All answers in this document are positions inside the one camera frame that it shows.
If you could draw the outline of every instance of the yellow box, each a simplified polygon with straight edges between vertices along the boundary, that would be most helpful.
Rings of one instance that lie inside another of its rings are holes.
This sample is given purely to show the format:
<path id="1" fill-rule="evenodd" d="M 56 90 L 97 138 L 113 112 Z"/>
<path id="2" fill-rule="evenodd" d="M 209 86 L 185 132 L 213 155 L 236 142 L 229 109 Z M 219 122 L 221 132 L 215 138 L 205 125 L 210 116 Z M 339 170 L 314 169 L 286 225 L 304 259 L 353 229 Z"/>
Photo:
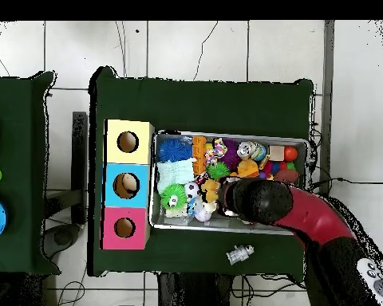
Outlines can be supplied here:
<path id="1" fill-rule="evenodd" d="M 107 127 L 108 163 L 150 164 L 155 128 L 149 122 L 107 120 Z"/>

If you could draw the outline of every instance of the blue box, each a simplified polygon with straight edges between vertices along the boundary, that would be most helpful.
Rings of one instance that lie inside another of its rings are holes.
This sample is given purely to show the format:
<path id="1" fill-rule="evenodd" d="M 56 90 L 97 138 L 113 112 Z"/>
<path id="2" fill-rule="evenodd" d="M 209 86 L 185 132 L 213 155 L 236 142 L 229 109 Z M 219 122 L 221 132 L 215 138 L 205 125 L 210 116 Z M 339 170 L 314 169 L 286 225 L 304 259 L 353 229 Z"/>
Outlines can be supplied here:
<path id="1" fill-rule="evenodd" d="M 120 198 L 115 194 L 115 191 L 113 191 L 113 181 L 115 180 L 115 177 L 123 173 L 134 174 L 139 179 L 140 189 L 133 198 Z M 107 163 L 105 206 L 126 206 L 132 208 L 148 207 L 149 180 L 148 165 Z"/>

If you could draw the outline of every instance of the gray plastic bin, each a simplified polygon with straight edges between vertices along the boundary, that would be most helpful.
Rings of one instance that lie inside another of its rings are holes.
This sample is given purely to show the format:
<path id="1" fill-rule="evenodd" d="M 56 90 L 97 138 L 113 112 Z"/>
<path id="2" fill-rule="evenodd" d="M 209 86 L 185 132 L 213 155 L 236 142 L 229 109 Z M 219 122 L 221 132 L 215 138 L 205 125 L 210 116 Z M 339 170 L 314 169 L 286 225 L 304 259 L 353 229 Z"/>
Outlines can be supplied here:
<path id="1" fill-rule="evenodd" d="M 228 218 L 218 215 L 214 212 L 208 222 L 199 222 L 195 218 L 167 218 L 160 206 L 160 196 L 157 193 L 156 184 L 158 179 L 156 160 L 160 143 L 167 138 L 183 138 L 184 136 L 204 136 L 207 141 L 213 138 L 222 137 L 224 139 L 235 139 L 242 141 L 257 141 L 264 145 L 281 145 L 293 146 L 298 151 L 298 157 L 294 161 L 294 165 L 299 176 L 298 186 L 308 188 L 310 183 L 309 161 L 310 161 L 310 145 L 304 139 L 284 139 L 279 137 L 265 136 L 248 136 L 248 135 L 228 135 L 228 134 L 207 134 L 198 132 L 177 131 L 158 131 L 153 137 L 154 156 L 152 157 L 151 171 L 151 194 L 149 201 L 149 222 L 152 226 L 160 229 L 172 230 L 199 230 L 199 231 L 223 231 L 232 233 L 271 233 L 281 235 L 291 235 L 290 231 L 279 229 L 273 226 L 265 226 L 256 224 L 248 226 L 243 224 L 238 218 Z"/>

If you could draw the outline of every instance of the light blue cloth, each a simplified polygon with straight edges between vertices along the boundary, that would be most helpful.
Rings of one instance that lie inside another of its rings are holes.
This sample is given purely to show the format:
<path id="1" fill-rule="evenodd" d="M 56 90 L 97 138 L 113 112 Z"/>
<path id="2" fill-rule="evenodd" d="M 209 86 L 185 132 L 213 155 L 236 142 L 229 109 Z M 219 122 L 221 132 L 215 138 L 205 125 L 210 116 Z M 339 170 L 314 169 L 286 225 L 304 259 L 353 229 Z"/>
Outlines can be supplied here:
<path id="1" fill-rule="evenodd" d="M 186 184 L 194 180 L 193 162 L 194 158 L 185 159 L 178 162 L 157 163 L 159 171 L 159 182 L 157 183 L 157 191 L 162 194 L 171 184 Z"/>

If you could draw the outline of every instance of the wooden shape sorter box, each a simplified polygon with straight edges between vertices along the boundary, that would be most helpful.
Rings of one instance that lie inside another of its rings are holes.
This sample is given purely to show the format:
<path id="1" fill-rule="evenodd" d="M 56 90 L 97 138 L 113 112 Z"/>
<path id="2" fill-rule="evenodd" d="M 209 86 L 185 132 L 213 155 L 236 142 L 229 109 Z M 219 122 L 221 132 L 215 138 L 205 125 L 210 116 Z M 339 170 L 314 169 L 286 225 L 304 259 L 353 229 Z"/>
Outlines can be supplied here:
<path id="1" fill-rule="evenodd" d="M 105 120 L 101 249 L 144 249 L 148 241 L 153 132 L 149 122 Z"/>

